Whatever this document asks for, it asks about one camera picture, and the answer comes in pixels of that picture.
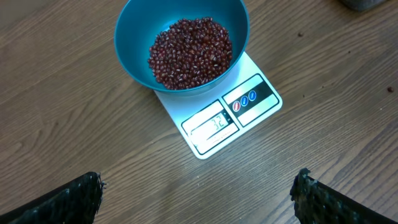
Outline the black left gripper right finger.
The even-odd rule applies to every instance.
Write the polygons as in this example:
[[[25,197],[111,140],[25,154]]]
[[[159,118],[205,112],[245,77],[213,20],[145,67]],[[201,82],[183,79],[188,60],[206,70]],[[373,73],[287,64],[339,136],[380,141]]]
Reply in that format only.
[[[309,176],[303,168],[290,190],[295,216],[304,224],[397,224]]]

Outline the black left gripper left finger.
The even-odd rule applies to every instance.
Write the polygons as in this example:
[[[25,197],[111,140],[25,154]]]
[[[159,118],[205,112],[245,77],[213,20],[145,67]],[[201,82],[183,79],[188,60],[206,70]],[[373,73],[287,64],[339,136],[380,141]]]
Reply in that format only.
[[[103,201],[105,182],[97,172],[76,179],[1,215],[1,223],[92,224]]]

